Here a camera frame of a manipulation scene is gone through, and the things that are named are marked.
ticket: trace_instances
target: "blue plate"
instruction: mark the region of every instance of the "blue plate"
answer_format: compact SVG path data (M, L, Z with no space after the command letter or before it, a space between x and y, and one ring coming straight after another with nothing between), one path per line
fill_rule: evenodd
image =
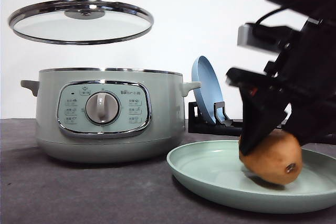
M195 60L192 81L202 83L200 89L194 89L194 95L203 119L209 124L216 124L214 103L223 102L223 96L215 71L206 57L200 56ZM217 116L219 120L225 120L222 110L217 111Z

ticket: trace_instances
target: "metal trim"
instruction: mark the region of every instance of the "metal trim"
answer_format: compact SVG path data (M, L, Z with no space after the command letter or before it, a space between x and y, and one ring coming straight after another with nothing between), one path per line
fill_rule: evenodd
M113 39L100 39L100 40L79 40L79 41L39 38L20 33L14 29L15 24L28 17L44 13L52 13L66 10L80 9L80 10L92 11L92 8L90 8L90 6L92 5L94 5L95 6L94 9L98 11L120 12L138 16L140 18L147 20L150 23L150 26L140 33L132 34L126 37L113 38ZM102 0L57 0L57 1L48 1L28 5L26 7L20 8L10 15L10 17L8 18L8 24L16 35L36 42L44 42L59 45L98 45L98 44L121 42L141 37L142 35L147 34L152 29L152 26L154 24L154 18L147 10L135 5L130 5L122 2L108 2Z
M107 83L107 84L121 84L121 85L133 85L133 86L138 86L140 87L144 93L145 93L145 97L146 97L146 103L147 103L147 118L145 120L145 122L140 125L139 127L129 130L129 131L121 131L121 132L78 132L78 131L74 131L74 130L70 130L68 128L66 128L61 121L59 120L58 117L58 111L59 111L59 105L60 105L60 99L61 99L61 94L63 92L63 90L71 85L79 85L79 84L99 84L99 83ZM130 81L110 81L110 80L95 80L95 81L73 81L68 83L67 85L65 85L62 89L61 92L59 94L59 99L58 99L58 104L57 104L57 111L56 111L56 119L57 122L59 124L59 128L61 129L61 131L63 133L65 133L66 135L69 135L71 137L80 137L80 138L93 138L93 139L106 139L106 138L119 138L119 137L128 137L128 136L135 136L135 135L139 135L141 134L151 123L152 121L152 104L151 104L151 100L150 100L150 96L149 96L149 91L148 89L137 82L130 82Z
M45 72L60 72L60 71L120 71L120 72L145 72L145 73L165 73L174 74L176 76L183 76L181 73L161 71L161 70L151 70L151 69L132 69L132 68L49 68L42 69L39 73Z

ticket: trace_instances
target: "pot lid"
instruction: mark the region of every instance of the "pot lid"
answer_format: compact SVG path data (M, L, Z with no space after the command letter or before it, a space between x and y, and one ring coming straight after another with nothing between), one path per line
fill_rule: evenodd
M9 26L25 39L50 44L96 45L148 33L153 16L140 7L102 0L57 0L23 7Z

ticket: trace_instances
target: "gray table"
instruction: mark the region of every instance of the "gray table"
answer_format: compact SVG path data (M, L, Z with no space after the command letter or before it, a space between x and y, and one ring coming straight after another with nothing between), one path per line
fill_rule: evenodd
M1 127L2 224L336 223L336 206L271 215L210 202L172 176L165 155L123 164L67 163L37 147L35 120L1 120ZM182 144L218 139L236 138L187 133ZM336 156L335 145L306 147Z

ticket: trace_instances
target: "potato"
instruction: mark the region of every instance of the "potato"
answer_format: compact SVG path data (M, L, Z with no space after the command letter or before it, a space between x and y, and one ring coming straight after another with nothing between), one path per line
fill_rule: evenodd
M246 156L239 151L239 159L263 180L279 185L293 182L302 170L301 146L282 130L273 130Z

